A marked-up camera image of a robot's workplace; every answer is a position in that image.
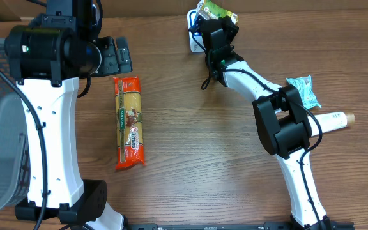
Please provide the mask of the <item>green snack bar wrapper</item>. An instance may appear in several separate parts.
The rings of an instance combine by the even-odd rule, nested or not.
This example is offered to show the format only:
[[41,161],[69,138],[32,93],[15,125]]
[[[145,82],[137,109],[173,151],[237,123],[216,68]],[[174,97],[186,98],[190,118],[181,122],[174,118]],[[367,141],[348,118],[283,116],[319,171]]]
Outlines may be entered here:
[[228,16],[232,23],[238,24],[238,15],[225,10],[210,0],[200,0],[196,7],[197,16],[204,20],[219,19]]

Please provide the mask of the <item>white shampoo tube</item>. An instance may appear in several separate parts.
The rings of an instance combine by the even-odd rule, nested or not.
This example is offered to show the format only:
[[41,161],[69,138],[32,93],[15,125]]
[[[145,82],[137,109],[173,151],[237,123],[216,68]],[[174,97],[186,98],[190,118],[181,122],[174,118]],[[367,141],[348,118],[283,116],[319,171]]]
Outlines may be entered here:
[[285,116],[280,119],[274,115],[268,121],[268,133],[276,139],[295,138],[308,139],[319,135],[319,128],[316,124],[318,121],[323,133],[332,132],[334,130],[346,128],[355,122],[354,114],[345,112],[332,112],[327,114],[318,114],[313,119],[305,111],[298,111],[293,114],[288,111]]

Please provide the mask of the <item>teal snack packet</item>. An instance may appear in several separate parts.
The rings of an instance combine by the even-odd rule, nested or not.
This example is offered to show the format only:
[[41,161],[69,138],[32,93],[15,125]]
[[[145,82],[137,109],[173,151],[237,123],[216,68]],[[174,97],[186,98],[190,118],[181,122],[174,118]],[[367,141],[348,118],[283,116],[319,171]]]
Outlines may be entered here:
[[321,108],[321,104],[312,91],[312,77],[310,75],[307,77],[287,78],[286,80],[288,84],[293,85],[298,90],[303,106],[306,109]]

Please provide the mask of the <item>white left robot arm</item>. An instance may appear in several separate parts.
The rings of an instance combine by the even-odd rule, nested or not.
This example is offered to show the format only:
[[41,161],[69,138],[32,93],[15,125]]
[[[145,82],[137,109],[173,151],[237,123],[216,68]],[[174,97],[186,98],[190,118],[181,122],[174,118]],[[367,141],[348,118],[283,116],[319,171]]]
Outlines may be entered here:
[[75,107],[87,93],[81,79],[132,71],[127,40],[100,37],[100,1],[47,1],[45,8],[4,41],[24,108],[31,169],[15,216],[36,226],[58,218],[71,229],[126,229],[126,218],[107,202],[106,182],[81,177]]

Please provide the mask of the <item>orange spaghetti pack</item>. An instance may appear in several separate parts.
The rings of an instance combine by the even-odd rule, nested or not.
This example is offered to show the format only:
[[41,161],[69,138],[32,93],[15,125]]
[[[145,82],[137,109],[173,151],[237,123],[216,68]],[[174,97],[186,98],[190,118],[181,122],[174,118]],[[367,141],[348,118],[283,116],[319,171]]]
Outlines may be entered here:
[[116,169],[145,163],[141,86],[138,76],[114,77],[116,104]]

